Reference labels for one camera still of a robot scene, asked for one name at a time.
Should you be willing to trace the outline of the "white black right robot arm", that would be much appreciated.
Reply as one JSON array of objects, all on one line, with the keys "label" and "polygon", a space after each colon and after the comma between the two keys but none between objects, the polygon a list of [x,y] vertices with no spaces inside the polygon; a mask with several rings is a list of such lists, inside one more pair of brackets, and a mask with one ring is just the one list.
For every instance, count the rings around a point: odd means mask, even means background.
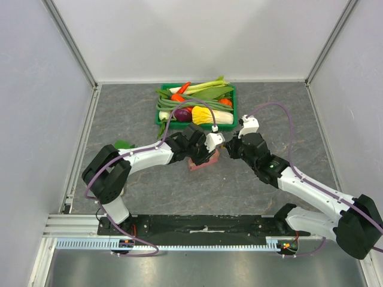
[{"label": "white black right robot arm", "polygon": [[285,205],[286,214],[274,220],[278,234],[285,236],[295,230],[319,235],[336,242],[355,259],[365,259],[382,237],[382,218],[370,197],[353,197],[307,177],[287,160],[271,154],[261,134],[234,134],[224,146],[230,158],[243,160],[261,182],[317,209],[310,212],[293,204]]}]

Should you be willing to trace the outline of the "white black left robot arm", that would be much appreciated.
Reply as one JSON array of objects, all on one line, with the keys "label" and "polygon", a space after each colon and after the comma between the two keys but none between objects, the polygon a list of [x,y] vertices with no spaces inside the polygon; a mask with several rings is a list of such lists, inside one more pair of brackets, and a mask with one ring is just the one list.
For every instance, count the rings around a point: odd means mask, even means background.
[{"label": "white black left robot arm", "polygon": [[164,166],[190,158],[196,165],[207,163],[221,143],[221,134],[208,133],[191,123],[154,144],[132,149],[105,145],[85,168],[83,182],[112,219],[110,227],[118,235],[131,229],[130,212],[121,192],[129,175],[153,166]]}]

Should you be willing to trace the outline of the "pink express box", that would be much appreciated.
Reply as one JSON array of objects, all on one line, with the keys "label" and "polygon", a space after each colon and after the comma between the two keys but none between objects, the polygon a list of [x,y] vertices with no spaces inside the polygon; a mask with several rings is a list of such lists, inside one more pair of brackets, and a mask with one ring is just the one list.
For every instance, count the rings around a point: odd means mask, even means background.
[{"label": "pink express box", "polygon": [[207,162],[200,164],[200,165],[196,165],[192,159],[188,159],[189,170],[194,171],[194,170],[198,170],[198,169],[201,169],[203,167],[212,165],[218,161],[219,157],[220,157],[220,152],[218,149],[216,149],[215,152],[213,153],[213,155],[210,156],[209,160]]}]

